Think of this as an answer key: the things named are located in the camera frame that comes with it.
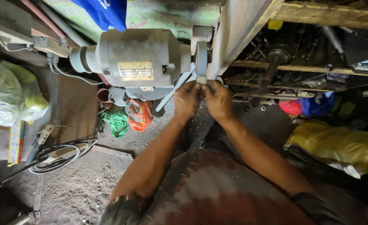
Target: yellow sack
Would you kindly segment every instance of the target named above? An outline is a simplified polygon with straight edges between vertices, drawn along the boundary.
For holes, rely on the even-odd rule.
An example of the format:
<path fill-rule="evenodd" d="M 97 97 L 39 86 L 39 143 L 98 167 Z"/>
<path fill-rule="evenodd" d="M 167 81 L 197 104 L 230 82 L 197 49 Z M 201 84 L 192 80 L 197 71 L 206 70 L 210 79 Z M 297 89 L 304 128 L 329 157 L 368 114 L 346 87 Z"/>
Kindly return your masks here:
<path fill-rule="evenodd" d="M 312 120 L 300 124 L 285 145 L 297 145 L 318 158 L 351 164 L 360 175 L 368 174 L 368 132 Z"/>

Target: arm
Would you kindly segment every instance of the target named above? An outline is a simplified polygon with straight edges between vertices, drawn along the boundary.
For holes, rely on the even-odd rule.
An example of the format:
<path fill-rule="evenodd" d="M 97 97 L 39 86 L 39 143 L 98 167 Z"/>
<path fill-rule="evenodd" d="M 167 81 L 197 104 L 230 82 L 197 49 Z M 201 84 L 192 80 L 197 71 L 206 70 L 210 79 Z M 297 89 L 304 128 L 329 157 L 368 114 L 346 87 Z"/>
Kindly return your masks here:
<path fill-rule="evenodd" d="M 314 192 L 306 179 L 280 154 L 254 136 L 231 112 L 231 93 L 215 80 L 202 85 L 207 108 L 224 128 L 242 160 L 262 176 L 276 183 L 289 194 Z"/>
<path fill-rule="evenodd" d="M 127 168 L 110 195 L 110 201 L 121 195 L 151 196 L 165 175 L 176 149 L 176 142 L 187 121 L 198 110 L 200 84 L 188 82 L 174 93 L 174 116 L 161 133 Z"/>

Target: green plastic bag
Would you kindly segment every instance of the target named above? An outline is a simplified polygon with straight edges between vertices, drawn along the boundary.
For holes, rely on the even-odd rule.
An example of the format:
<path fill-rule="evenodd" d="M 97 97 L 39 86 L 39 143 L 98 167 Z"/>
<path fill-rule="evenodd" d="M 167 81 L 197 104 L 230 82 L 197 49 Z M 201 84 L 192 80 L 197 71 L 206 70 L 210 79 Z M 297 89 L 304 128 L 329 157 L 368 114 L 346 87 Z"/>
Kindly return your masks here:
<path fill-rule="evenodd" d="M 127 133 L 128 116 L 124 110 L 113 107 L 102 114 L 102 119 L 110 124 L 115 138 L 121 138 Z"/>

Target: blue plastic bag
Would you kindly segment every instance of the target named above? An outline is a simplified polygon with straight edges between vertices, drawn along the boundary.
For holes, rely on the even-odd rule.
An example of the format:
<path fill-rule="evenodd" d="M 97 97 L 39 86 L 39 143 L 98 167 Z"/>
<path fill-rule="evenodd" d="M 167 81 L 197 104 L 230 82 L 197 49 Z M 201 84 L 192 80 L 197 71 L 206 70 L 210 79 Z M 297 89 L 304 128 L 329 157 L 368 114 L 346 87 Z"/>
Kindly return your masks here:
<path fill-rule="evenodd" d="M 326 92 L 318 94 L 313 98 L 301 98 L 302 113 L 310 118 L 311 116 L 323 116 L 335 105 L 335 93 Z"/>
<path fill-rule="evenodd" d="M 104 31 L 109 26 L 126 30 L 127 0 L 72 0 L 91 16 Z"/>

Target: right hand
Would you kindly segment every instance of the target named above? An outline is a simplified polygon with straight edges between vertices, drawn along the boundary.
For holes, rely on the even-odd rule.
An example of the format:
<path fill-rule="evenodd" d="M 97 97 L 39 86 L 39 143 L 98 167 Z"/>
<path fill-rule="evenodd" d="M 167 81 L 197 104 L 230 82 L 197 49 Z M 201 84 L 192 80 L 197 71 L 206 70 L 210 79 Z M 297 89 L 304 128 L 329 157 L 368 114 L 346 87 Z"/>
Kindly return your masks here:
<path fill-rule="evenodd" d="M 217 122 L 233 117 L 229 89 L 216 80 L 207 80 L 207 85 L 202 85 L 202 90 L 205 93 L 207 109 Z"/>

